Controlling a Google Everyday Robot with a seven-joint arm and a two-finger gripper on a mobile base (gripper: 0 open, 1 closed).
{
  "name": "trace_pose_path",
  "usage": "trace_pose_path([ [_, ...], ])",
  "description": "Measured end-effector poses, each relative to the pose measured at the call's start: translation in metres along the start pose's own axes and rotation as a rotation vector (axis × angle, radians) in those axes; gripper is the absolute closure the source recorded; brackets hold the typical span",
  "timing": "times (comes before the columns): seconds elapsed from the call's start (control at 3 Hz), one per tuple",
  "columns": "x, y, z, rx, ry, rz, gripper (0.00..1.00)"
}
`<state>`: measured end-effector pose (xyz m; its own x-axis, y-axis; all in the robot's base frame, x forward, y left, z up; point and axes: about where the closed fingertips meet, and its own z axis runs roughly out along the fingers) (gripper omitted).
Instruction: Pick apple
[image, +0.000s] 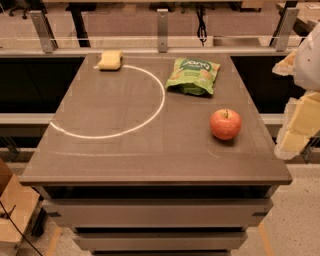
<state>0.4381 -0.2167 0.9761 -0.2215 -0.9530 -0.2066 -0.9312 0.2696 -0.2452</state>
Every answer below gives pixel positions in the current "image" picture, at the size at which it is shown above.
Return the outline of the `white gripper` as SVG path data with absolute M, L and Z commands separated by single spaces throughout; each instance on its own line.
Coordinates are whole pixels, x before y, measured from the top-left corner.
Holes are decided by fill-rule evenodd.
M 272 72 L 280 76 L 294 73 L 297 86 L 320 91 L 320 23 L 303 40 L 297 51 L 292 51 L 275 64 Z M 299 99 L 290 98 L 276 138 L 275 155 L 282 160 L 294 158 L 319 131 L 320 93 L 306 92 Z

